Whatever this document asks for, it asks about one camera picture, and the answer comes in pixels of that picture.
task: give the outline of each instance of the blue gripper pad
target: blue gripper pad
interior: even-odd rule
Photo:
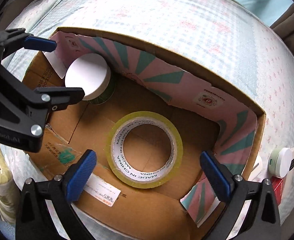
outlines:
[[[56,41],[35,36],[29,36],[23,41],[23,47],[25,49],[52,52],[56,49],[57,44]]]
[[[232,178],[232,174],[227,167],[221,165],[212,154],[207,152],[202,152],[200,154],[200,166],[218,199],[222,202],[228,203],[234,185],[232,181],[228,181],[225,178],[224,173],[230,175],[230,179]]]
[[[77,201],[97,163],[93,150],[86,150],[79,161],[71,165],[64,174],[63,191],[68,203]]]

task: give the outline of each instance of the clear tape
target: clear tape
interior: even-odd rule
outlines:
[[[123,142],[127,134],[143,124],[155,125],[168,135],[171,143],[171,154],[163,167],[152,172],[134,169],[126,160]],[[183,156],[183,142],[176,127],[160,114],[139,111],[121,118],[108,135],[106,157],[113,173],[124,183],[137,188],[152,188],[164,184],[178,170]]]

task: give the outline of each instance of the silver bolt head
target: silver bolt head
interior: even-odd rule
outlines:
[[[43,133],[43,129],[38,124],[33,124],[30,128],[30,131],[35,136],[40,136]]]
[[[242,176],[239,175],[239,174],[236,174],[236,175],[234,176],[234,179],[237,180],[237,181],[242,181]]]
[[[54,176],[55,181],[61,181],[62,179],[63,179],[63,175],[61,175],[61,174],[57,174]]]
[[[265,183],[266,185],[270,185],[270,184],[271,184],[271,181],[270,181],[270,179],[264,179],[264,183]]]
[[[43,100],[44,102],[48,102],[48,101],[50,101],[50,99],[51,99],[51,97],[50,97],[49,95],[47,95],[47,94],[42,94],[42,100]]]
[[[28,178],[25,180],[25,183],[29,185],[29,184],[31,184],[32,181],[33,181],[32,178]]]

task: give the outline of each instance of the white round lid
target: white round lid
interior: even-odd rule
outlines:
[[[110,76],[110,68],[102,56],[95,53],[85,54],[69,66],[65,86],[82,88],[85,92],[83,100],[92,100],[105,91]]]
[[[276,176],[283,178],[287,175],[292,160],[290,148],[282,148],[276,161]]]

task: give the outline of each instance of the open cardboard box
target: open cardboard box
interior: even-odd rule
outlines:
[[[248,147],[250,154],[246,156],[242,172],[245,179],[249,177],[258,154],[266,115],[240,90],[196,62],[133,37],[72,27],[61,27],[57,31],[101,37],[146,51],[209,82],[214,88],[243,103],[257,117],[252,147]],[[93,149],[98,158],[93,173],[121,190],[121,193],[114,205],[109,207],[83,192],[76,203],[78,208],[110,228],[138,239],[201,239],[218,218],[223,204],[198,228],[180,199],[204,178],[199,166],[199,154],[213,149],[220,132],[218,123],[192,111],[170,106],[133,80],[116,75],[116,90],[107,102],[95,106],[82,101],[50,115],[40,152],[28,154],[47,179],[52,179],[55,174],[63,174],[71,164],[77,162],[86,149]],[[31,89],[64,86],[64,80],[58,77],[42,52],[33,59],[23,83]],[[106,138],[113,125],[123,116],[136,111],[163,115],[175,125],[183,141],[183,159],[179,171],[171,180],[156,188],[137,189],[126,185],[110,170],[105,155]],[[162,130],[143,125],[128,134],[124,153],[134,168],[149,172],[166,162],[170,151],[168,146],[168,138]]]

